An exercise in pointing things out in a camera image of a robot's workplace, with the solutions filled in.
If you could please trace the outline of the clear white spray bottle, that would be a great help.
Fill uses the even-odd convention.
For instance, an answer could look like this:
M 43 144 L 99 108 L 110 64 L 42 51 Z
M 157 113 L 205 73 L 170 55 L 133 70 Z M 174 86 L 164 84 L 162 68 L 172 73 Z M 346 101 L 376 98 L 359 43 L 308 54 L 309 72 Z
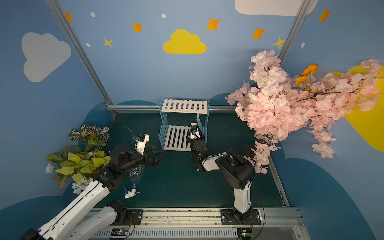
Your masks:
M 125 186 L 124 189 L 124 197 L 123 199 L 129 199 L 139 194 L 138 185 L 141 182 L 145 172 L 145 165 L 142 164 L 134 169 L 129 171 L 130 181 L 132 183 L 131 190 L 129 191 Z

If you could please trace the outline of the blue white slatted shelf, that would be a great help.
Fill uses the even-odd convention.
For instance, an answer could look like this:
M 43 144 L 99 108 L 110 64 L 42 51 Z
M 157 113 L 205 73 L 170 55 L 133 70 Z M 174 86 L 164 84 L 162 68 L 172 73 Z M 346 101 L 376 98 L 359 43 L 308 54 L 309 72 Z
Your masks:
M 190 143 L 187 142 L 187 133 L 191 123 L 196 123 L 196 116 L 204 127 L 203 139 L 208 138 L 209 101 L 202 100 L 174 100 L 162 99 L 160 105 L 162 125 L 159 140 L 163 150 L 189 152 Z

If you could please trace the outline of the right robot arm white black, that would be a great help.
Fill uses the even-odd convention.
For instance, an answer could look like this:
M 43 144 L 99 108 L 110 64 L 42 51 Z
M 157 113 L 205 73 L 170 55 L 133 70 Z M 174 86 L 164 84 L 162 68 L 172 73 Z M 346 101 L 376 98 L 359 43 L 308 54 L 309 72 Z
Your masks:
M 194 166 L 198 171 L 210 172 L 220 170 L 234 189 L 234 218 L 244 221 L 252 212 L 251 185 L 256 173 L 248 159 L 231 148 L 217 155 L 207 155 L 205 142 L 198 137 L 187 137 L 191 145 Z

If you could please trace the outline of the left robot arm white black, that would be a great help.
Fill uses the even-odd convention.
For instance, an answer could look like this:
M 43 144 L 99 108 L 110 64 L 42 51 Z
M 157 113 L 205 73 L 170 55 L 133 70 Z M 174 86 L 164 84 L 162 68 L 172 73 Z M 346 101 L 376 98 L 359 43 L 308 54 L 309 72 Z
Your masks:
M 121 145 L 110 152 L 110 162 L 95 176 L 86 189 L 64 210 L 38 230 L 29 229 L 22 240 L 64 240 L 82 218 L 102 199 L 108 196 L 125 179 L 125 173 L 144 164 L 157 166 L 165 151 L 154 151 L 150 145 L 148 153 L 138 153 L 129 145 Z

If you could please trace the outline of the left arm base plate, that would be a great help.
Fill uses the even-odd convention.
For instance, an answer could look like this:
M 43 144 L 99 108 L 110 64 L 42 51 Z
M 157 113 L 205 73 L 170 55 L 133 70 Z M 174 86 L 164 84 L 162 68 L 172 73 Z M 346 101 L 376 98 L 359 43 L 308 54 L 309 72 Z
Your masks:
M 117 214 L 112 226 L 129 226 L 130 224 L 140 226 L 143 217 L 141 209 L 125 209 Z

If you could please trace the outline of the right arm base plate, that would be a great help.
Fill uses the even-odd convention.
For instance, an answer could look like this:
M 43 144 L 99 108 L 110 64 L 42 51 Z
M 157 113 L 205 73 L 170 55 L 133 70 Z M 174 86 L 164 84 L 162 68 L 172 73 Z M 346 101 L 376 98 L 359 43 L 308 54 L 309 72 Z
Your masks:
M 220 209 L 222 225 L 262 225 L 262 219 L 259 210 L 251 209 L 250 214 L 246 217 L 237 217 L 232 208 L 221 208 Z

